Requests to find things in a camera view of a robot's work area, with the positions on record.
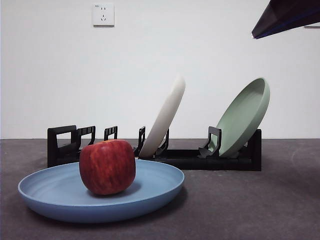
wall socket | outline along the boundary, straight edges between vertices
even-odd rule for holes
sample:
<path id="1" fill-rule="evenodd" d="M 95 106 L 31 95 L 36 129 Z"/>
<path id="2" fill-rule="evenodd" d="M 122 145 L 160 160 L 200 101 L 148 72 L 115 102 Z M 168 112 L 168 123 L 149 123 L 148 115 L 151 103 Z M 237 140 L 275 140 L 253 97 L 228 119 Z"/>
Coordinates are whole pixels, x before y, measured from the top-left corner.
<path id="1" fill-rule="evenodd" d="M 95 4 L 92 6 L 93 26 L 114 26 L 115 6 L 113 3 Z"/>

dark object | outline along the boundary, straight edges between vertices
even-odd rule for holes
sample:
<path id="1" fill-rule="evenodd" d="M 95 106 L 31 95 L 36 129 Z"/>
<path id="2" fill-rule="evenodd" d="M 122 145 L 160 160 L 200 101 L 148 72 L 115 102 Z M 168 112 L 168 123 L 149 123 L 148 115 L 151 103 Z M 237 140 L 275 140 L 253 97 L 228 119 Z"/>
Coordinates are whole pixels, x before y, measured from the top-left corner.
<path id="1" fill-rule="evenodd" d="M 104 141 L 107 141 L 109 138 L 110 135 L 114 134 L 114 137 L 113 139 L 117 139 L 118 138 L 118 126 L 112 126 L 112 127 L 109 127 L 109 128 L 106 128 L 104 130 L 104 138 L 103 140 Z"/>
<path id="2" fill-rule="evenodd" d="M 71 132 L 71 143 L 58 147 L 57 135 Z M 48 129 L 48 168 L 79 161 L 81 136 L 92 133 L 91 142 L 94 143 L 96 128 L 94 126 L 77 129 L 75 125 L 63 126 Z M 114 134 L 114 139 L 118 137 L 118 127 L 113 126 L 104 130 L 104 140 Z M 217 146 L 213 151 L 208 150 L 212 135 L 217 137 Z M 219 157 L 221 139 L 223 132 L 221 129 L 210 126 L 208 128 L 208 140 L 204 147 L 198 149 L 168 149 L 169 129 L 165 135 L 164 143 L 157 149 L 152 158 L 145 158 L 149 161 L 156 161 L 170 164 L 184 170 L 245 170 L 261 171 L 261 130 L 255 131 L 253 136 L 239 151 L 237 158 Z M 144 145 L 146 139 L 146 127 L 139 129 L 137 147 L 133 148 L 135 157 Z"/>
<path id="3" fill-rule="evenodd" d="M 271 0 L 252 30 L 255 39 L 320 22 L 320 0 Z"/>
<path id="4" fill-rule="evenodd" d="M 70 143 L 58 146 L 57 135 L 71 133 Z M 80 154 L 81 136 L 91 134 L 88 145 L 94 144 L 96 127 L 78 128 L 76 125 L 48 128 L 47 130 L 47 167 L 77 162 Z"/>

plate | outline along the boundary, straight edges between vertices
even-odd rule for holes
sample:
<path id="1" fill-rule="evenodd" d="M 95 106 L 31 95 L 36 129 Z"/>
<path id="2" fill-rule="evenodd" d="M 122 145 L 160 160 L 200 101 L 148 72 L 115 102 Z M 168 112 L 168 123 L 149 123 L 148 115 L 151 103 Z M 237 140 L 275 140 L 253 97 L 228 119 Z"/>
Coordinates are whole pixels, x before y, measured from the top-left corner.
<path id="1" fill-rule="evenodd" d="M 236 96 L 216 126 L 222 130 L 221 157 L 236 157 L 259 127 L 269 100 L 270 88 L 263 78 L 252 81 Z M 216 145 L 213 137 L 209 150 L 213 151 Z"/>
<path id="2" fill-rule="evenodd" d="M 160 146 L 172 120 L 176 115 L 181 99 L 184 95 L 185 88 L 185 80 L 178 75 L 173 82 L 171 91 L 165 99 L 148 137 L 143 143 L 143 147 L 139 154 L 140 158 L 152 157 Z"/>
<path id="3" fill-rule="evenodd" d="M 18 191 L 31 210 L 45 217 L 71 223 L 106 223 L 163 207 L 179 193 L 184 178 L 184 173 L 171 165 L 136 160 L 136 176 L 129 188 L 97 196 L 82 183 L 76 162 L 26 176 Z"/>

white wall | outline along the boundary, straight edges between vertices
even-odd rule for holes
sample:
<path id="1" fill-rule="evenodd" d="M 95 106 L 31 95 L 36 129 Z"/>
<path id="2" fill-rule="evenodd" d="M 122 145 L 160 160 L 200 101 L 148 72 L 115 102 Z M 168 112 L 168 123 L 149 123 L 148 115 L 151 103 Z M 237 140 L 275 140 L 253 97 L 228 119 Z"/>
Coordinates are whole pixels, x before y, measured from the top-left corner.
<path id="1" fill-rule="evenodd" d="M 114 0 L 115 28 L 93 28 L 101 2 L 1 1 L 1 138 L 71 124 L 136 138 L 178 72 L 186 91 L 172 138 L 206 138 L 257 77 L 271 89 L 264 138 L 319 138 L 320 30 L 252 39 L 269 0 Z"/>

green plate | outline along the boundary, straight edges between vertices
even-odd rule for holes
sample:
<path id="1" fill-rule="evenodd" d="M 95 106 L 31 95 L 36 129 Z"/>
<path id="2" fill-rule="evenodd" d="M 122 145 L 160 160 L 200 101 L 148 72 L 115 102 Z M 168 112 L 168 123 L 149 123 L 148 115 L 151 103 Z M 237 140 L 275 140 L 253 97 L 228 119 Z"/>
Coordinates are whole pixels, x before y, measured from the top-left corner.
<path id="1" fill-rule="evenodd" d="M 237 156 L 259 127 L 269 100 L 270 88 L 263 78 L 252 81 L 236 96 L 216 126 L 222 130 L 220 157 Z M 209 150 L 213 151 L 216 145 L 217 139 L 212 136 Z"/>

